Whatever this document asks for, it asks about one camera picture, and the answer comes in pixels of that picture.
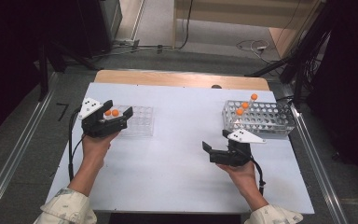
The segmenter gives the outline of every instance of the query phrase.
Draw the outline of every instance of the hand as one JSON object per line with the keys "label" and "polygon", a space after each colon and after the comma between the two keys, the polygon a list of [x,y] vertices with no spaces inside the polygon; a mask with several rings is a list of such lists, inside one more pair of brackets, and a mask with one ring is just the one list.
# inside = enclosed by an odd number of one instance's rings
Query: hand
{"label": "hand", "polygon": [[216,165],[229,174],[232,182],[234,182],[240,194],[245,198],[253,211],[269,204],[260,191],[258,191],[257,184],[255,183],[255,165],[252,161],[248,161],[243,166],[238,167],[222,164]]}
{"label": "hand", "polygon": [[84,136],[82,141],[83,161],[75,177],[69,183],[69,189],[73,189],[86,196],[90,195],[95,178],[103,167],[103,159],[110,148],[110,142],[117,135],[118,133],[113,133],[105,138]]}
{"label": "hand", "polygon": [[103,167],[103,159],[110,148],[110,142],[117,137],[119,133],[113,133],[105,138],[92,138],[84,136],[83,145],[83,163],[90,163],[95,168]]}

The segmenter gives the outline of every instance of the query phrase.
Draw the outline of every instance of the sleeve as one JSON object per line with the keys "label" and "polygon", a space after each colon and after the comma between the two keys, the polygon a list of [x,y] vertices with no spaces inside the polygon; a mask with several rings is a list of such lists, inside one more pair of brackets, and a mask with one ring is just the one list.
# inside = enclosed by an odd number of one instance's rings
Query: sleeve
{"label": "sleeve", "polygon": [[34,224],[97,223],[97,217],[90,208],[90,199],[68,188],[61,189],[40,209],[43,212]]}
{"label": "sleeve", "polygon": [[281,208],[278,205],[269,204],[255,210],[245,224],[294,224],[302,221],[303,216],[299,213],[292,212]]}

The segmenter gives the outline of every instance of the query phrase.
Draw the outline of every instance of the metal rail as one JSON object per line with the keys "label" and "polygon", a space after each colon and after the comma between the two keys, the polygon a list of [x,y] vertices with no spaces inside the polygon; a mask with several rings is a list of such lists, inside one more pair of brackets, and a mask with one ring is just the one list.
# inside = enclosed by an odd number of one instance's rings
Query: metal rail
{"label": "metal rail", "polygon": [[[286,96],[293,95],[292,89],[289,85],[283,86],[283,93]],[[306,149],[308,157],[310,159],[310,164],[312,165],[313,171],[316,175],[316,179],[319,182],[322,194],[324,195],[324,199],[326,201],[327,207],[330,210],[330,214],[332,219],[334,220],[334,223],[349,223],[347,217],[345,216],[344,210],[342,209],[339,198],[336,195],[336,191],[334,190],[330,178],[328,177],[328,174],[324,169],[324,165],[319,158],[318,151],[316,150],[315,145],[312,142],[303,116],[297,113],[294,105],[292,105],[292,112],[295,117],[298,132],[300,134],[304,148]]]}
{"label": "metal rail", "polygon": [[11,153],[9,157],[7,158],[7,161],[2,168],[0,172],[0,200],[2,196],[4,195],[7,186],[13,177],[14,173],[16,172],[16,169],[18,165],[21,162],[21,158],[23,154],[25,153],[28,144],[30,143],[32,136],[34,135],[34,131],[36,130],[39,121],[42,119],[46,108],[48,107],[48,103],[51,100],[51,97],[53,93],[55,92],[55,88],[58,82],[58,75],[56,73],[53,73],[51,75],[51,78],[49,80],[49,86],[50,90],[47,93],[45,100],[42,102],[39,102],[36,105],[36,108],[34,110],[34,113],[30,117],[27,125],[25,126],[24,130],[22,131],[22,134],[16,144],[16,146],[13,147],[11,150]]}

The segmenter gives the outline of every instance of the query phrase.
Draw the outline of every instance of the test tube rack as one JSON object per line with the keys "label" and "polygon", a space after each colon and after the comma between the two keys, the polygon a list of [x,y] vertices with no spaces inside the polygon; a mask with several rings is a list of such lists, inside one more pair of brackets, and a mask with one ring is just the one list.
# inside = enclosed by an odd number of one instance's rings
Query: test tube rack
{"label": "test tube rack", "polygon": [[[113,105],[111,110],[117,110],[117,117],[123,116],[129,105]],[[153,107],[151,106],[132,106],[133,115],[127,120],[127,129],[120,132],[120,136],[153,136]],[[113,115],[106,116],[105,119],[113,119]]]}
{"label": "test tube rack", "polygon": [[241,115],[236,113],[243,101],[226,101],[223,108],[224,129],[235,132],[289,134],[295,127],[290,105],[287,103],[253,102]]}

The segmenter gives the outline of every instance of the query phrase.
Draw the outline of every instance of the white tabletop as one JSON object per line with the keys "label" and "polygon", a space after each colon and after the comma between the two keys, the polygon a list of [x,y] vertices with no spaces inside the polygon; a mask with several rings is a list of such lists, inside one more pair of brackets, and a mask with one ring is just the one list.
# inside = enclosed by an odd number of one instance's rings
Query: white tabletop
{"label": "white tabletop", "polygon": [[[106,212],[216,213],[249,211],[228,175],[203,151],[205,141],[213,149],[226,150],[222,109],[226,100],[247,100],[252,93],[259,102],[275,102],[271,91],[235,91],[181,87],[91,83],[85,97],[117,105],[154,108],[151,137],[119,136],[105,158],[105,165],[92,189],[91,206]],[[73,130],[77,143],[80,120]],[[69,183],[68,148],[51,186],[48,200]],[[286,137],[252,144],[252,153],[267,182],[270,203],[304,214],[313,214],[310,196]],[[74,157],[74,169],[82,150]]]}

